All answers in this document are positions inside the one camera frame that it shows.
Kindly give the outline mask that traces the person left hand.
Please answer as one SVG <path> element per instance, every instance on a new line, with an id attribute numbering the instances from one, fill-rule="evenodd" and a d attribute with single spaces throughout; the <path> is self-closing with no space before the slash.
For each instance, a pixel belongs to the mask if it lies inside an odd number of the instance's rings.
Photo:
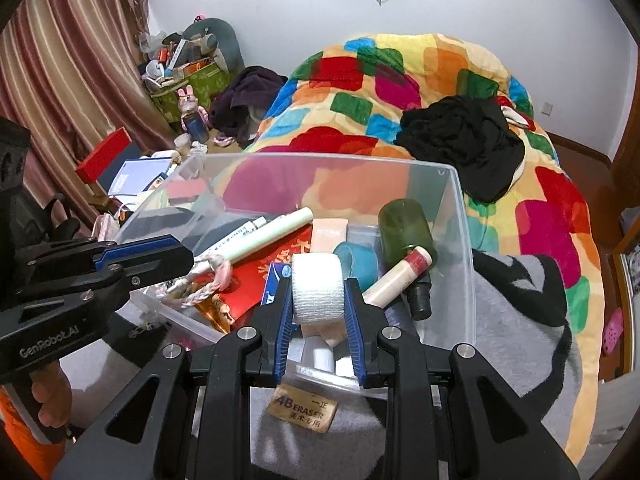
<path id="1" fill-rule="evenodd" d="M 45 427 L 61 428 L 70 421 L 72 389 L 58 361 L 30 374 L 32 395 L 40 404 L 38 419 Z"/>

